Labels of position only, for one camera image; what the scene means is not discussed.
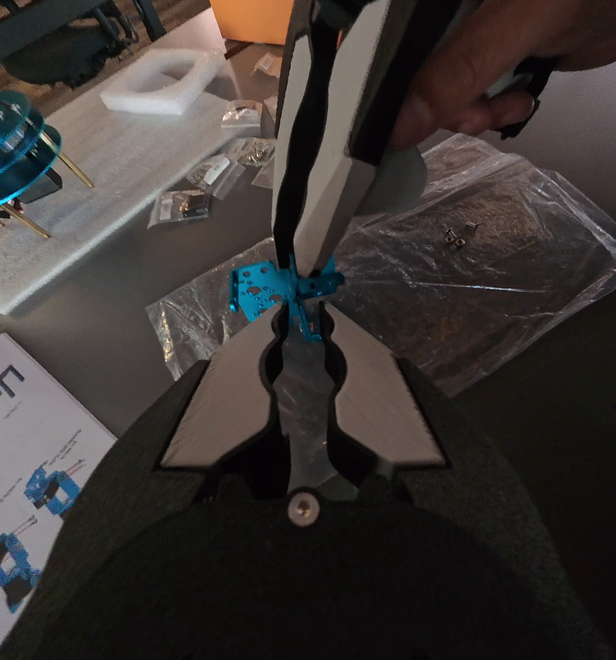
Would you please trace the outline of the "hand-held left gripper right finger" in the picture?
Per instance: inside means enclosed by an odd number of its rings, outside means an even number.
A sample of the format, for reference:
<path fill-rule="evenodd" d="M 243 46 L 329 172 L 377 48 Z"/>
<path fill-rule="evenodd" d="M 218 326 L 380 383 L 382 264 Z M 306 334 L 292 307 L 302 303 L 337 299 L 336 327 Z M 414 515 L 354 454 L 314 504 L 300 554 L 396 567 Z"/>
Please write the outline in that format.
<path fill-rule="evenodd" d="M 444 466 L 395 354 L 332 304 L 321 329 L 336 382 L 334 430 L 374 466 Z"/>

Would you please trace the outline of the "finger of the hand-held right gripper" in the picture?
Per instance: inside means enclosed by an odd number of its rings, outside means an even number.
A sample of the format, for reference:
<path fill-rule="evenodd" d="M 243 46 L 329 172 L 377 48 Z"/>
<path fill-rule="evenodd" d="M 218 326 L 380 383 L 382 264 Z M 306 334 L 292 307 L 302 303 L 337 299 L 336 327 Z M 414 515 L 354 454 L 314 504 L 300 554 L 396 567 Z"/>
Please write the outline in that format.
<path fill-rule="evenodd" d="M 273 239 L 276 255 L 295 253 L 294 235 L 304 209 L 311 170 L 322 143 L 337 31 L 313 23 L 295 42 L 277 137 Z"/>
<path fill-rule="evenodd" d="M 302 277 L 328 262 L 377 173 L 376 166 L 352 156 L 348 144 L 389 6 L 389 1 L 368 4 L 336 54 L 324 134 L 293 238 Z"/>

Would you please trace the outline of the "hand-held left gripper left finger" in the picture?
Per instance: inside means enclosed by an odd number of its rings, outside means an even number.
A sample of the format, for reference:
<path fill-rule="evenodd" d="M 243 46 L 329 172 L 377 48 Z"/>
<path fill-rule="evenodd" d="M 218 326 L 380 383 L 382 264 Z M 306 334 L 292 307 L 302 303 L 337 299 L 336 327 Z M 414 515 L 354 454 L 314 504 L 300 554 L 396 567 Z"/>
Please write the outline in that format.
<path fill-rule="evenodd" d="M 214 468 L 278 415 L 282 305 L 275 304 L 216 350 L 161 459 L 167 469 Z"/>

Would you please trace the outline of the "blue metal bracket assembly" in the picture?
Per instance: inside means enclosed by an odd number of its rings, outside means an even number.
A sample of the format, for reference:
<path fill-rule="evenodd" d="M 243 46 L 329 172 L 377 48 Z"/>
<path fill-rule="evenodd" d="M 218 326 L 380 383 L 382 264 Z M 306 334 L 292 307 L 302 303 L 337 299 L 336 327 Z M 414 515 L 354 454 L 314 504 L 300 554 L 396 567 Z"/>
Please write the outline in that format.
<path fill-rule="evenodd" d="M 319 324 L 309 320 L 305 302 L 331 296 L 345 284 L 345 276 L 336 270 L 334 256 L 318 275 L 302 277 L 296 269 L 294 255 L 288 268 L 277 268 L 273 261 L 258 261 L 233 268 L 229 275 L 229 307 L 242 311 L 249 322 L 281 302 L 289 307 L 289 321 L 297 322 L 304 338 L 322 340 Z"/>

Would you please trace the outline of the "person's right hand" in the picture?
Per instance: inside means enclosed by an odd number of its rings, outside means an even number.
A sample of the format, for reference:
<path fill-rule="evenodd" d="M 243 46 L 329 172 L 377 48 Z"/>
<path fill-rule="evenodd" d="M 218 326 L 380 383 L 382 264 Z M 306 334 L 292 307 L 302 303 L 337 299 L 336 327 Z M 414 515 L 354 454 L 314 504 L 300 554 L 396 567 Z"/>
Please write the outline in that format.
<path fill-rule="evenodd" d="M 529 57 L 555 59 L 559 71 L 616 62 L 616 1 L 484 1 L 417 72 L 391 147 L 417 146 L 439 129 L 478 136 L 526 120 L 527 92 L 484 93 Z"/>

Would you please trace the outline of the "group of small hardware bags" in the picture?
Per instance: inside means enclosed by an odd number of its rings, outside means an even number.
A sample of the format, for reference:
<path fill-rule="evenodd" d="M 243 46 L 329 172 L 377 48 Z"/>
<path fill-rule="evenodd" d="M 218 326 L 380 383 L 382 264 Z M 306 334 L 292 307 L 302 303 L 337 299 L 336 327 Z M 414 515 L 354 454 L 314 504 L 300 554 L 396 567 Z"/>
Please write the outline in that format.
<path fill-rule="evenodd" d="M 255 169 L 252 184 L 271 189 L 276 141 L 270 136 L 277 117 L 278 96 L 263 102 L 238 98 L 227 103 L 221 128 L 226 145 L 195 165 L 185 176 L 188 189 L 160 194 L 147 228 L 194 224 L 206 220 L 213 202 L 223 201 L 246 170 Z"/>

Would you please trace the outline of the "orange cardboard box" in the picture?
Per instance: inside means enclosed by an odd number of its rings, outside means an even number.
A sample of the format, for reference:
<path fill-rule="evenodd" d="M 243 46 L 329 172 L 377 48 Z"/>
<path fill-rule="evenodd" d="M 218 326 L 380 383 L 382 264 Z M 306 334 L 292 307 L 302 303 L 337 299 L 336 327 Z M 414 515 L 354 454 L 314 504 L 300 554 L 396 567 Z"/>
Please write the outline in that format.
<path fill-rule="evenodd" d="M 284 45 L 293 1 L 210 1 L 226 40 Z"/>

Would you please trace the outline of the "clear plastic bag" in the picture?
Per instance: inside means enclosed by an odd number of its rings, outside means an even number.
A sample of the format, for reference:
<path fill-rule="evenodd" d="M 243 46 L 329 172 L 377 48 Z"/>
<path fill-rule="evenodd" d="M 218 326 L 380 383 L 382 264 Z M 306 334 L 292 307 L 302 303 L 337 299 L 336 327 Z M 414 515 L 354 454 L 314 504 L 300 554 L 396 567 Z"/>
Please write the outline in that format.
<path fill-rule="evenodd" d="M 557 172 L 480 139 L 423 159 L 416 209 L 350 224 L 330 301 L 455 395 L 616 289 L 616 223 Z"/>

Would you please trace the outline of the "open instruction manual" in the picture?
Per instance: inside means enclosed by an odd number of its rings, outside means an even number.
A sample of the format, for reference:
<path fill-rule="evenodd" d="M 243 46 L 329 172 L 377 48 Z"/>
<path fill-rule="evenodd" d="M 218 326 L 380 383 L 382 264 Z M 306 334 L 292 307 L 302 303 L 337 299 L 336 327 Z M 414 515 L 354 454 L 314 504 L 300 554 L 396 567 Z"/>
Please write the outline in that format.
<path fill-rule="evenodd" d="M 0 643 L 115 440 L 9 335 L 0 334 Z"/>

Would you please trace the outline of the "white foam sheet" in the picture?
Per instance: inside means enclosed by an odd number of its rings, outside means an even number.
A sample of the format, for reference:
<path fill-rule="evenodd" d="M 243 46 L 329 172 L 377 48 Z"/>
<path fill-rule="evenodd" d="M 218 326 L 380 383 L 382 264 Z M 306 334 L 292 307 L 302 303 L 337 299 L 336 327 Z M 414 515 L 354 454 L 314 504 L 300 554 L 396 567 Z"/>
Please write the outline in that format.
<path fill-rule="evenodd" d="M 225 62 L 218 76 L 179 116 L 107 109 L 100 94 L 116 73 L 48 116 L 64 151 L 94 183 L 89 188 L 58 166 L 64 186 L 26 206 L 45 228 L 41 238 L 18 222 L 0 228 L 0 314 L 9 315 L 82 260 L 198 161 L 228 140 L 221 129 L 227 102 L 264 101 L 279 79 L 254 66 L 265 49 L 248 47 Z"/>

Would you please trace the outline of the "black office chair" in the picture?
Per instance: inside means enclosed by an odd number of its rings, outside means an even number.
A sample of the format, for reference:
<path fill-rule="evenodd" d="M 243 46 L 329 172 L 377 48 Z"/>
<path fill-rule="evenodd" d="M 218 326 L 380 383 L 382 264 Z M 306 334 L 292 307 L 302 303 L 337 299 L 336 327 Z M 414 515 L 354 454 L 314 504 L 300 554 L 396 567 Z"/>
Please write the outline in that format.
<path fill-rule="evenodd" d="M 32 85 L 76 89 L 96 78 L 107 62 L 140 41 L 133 18 L 115 1 L 104 1 L 40 37 L 1 62 L 12 77 Z"/>

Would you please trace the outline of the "white foam frame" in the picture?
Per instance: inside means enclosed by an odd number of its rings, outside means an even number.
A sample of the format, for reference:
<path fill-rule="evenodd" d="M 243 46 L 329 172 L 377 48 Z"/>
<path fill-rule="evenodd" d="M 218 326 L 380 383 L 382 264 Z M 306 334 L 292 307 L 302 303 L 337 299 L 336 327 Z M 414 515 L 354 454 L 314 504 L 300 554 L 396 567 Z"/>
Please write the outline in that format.
<path fill-rule="evenodd" d="M 146 52 L 101 93 L 109 110 L 180 116 L 225 64 L 217 50 L 158 48 Z"/>

